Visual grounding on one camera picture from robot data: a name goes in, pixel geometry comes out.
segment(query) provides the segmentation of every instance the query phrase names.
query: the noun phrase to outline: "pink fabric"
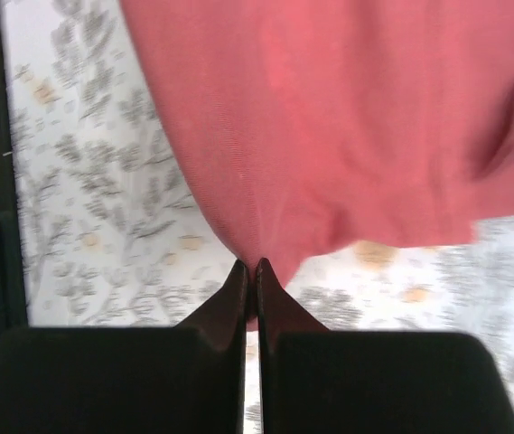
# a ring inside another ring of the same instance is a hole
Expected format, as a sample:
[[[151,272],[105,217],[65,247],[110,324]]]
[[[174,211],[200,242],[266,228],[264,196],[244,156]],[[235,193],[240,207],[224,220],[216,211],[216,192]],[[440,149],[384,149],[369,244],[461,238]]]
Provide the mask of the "pink fabric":
[[[356,239],[514,214],[514,0],[125,0],[174,153],[225,244],[285,284]]]

